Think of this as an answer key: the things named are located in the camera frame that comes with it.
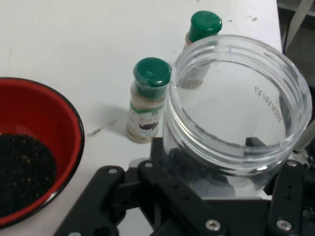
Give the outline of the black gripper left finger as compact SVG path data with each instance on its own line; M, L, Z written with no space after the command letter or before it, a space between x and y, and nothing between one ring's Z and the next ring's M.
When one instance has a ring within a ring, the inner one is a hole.
M226 236L227 224L179 178L152 159L135 160L128 170L97 170L57 236L117 236L126 211L139 208L154 236Z

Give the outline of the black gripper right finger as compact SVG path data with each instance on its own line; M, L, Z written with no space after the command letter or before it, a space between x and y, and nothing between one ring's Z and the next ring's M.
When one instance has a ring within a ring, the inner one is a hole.
M273 236L313 236L315 225L304 216L315 211L315 168L287 160L274 184L268 230Z

